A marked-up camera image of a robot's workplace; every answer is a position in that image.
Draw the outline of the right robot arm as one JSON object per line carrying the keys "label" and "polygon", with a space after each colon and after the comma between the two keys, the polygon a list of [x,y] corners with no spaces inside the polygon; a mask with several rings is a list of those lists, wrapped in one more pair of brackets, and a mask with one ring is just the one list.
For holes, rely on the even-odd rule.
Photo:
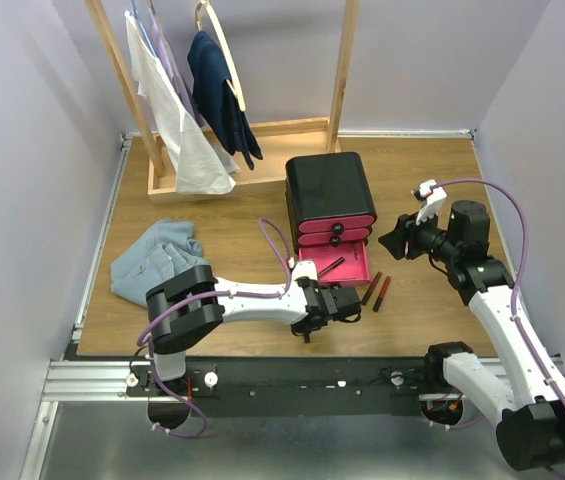
{"label": "right robot arm", "polygon": [[488,252],[490,216],[456,201],[446,228],[436,215],[400,216],[379,243],[397,260],[422,255],[445,266],[449,284],[487,332],[507,379],[499,380],[463,342],[433,345],[422,367],[431,390],[457,388],[495,429],[514,470],[565,464],[565,377],[543,349],[524,309],[512,303],[513,279]]}

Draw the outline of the thin red lip liner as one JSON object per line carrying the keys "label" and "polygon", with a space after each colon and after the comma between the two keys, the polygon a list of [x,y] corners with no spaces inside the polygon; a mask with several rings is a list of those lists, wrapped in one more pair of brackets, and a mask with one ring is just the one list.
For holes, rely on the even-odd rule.
{"label": "thin red lip liner", "polygon": [[330,272],[332,272],[333,270],[335,270],[336,268],[338,268],[340,265],[342,265],[344,262],[346,261],[346,259],[344,257],[339,257],[338,259],[336,259],[335,261],[331,262],[330,264],[328,264],[326,267],[324,267],[323,269],[321,269],[317,276],[319,278],[324,277],[325,275],[329,274]]}

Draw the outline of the pink bottom drawer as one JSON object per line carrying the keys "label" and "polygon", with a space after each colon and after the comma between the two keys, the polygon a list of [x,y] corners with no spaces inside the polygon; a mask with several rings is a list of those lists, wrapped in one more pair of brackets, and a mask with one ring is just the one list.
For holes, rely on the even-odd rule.
{"label": "pink bottom drawer", "polygon": [[330,244],[300,247],[298,255],[300,260],[313,260],[318,272],[339,257],[346,259],[342,265],[329,274],[322,278],[318,277],[321,285],[338,284],[354,287],[370,282],[365,240],[345,242],[336,247]]}

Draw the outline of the black drawer organizer box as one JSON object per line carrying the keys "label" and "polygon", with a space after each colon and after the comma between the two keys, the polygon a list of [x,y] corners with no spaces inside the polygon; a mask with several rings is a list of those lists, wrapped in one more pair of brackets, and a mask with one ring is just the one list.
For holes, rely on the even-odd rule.
{"label": "black drawer organizer box", "polygon": [[361,156],[296,156],[285,164],[285,199],[294,250],[368,242],[377,213]]}

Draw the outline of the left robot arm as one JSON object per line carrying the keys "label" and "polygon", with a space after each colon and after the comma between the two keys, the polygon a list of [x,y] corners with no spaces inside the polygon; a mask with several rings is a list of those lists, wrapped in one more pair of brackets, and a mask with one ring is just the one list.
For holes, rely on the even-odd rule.
{"label": "left robot arm", "polygon": [[282,284],[233,282],[195,266],[148,290],[145,300],[149,324],[138,344],[152,352],[149,382],[163,395],[182,387],[186,352],[223,324],[271,321],[309,342],[331,321],[361,318],[356,289],[320,285],[312,261],[287,267]]}

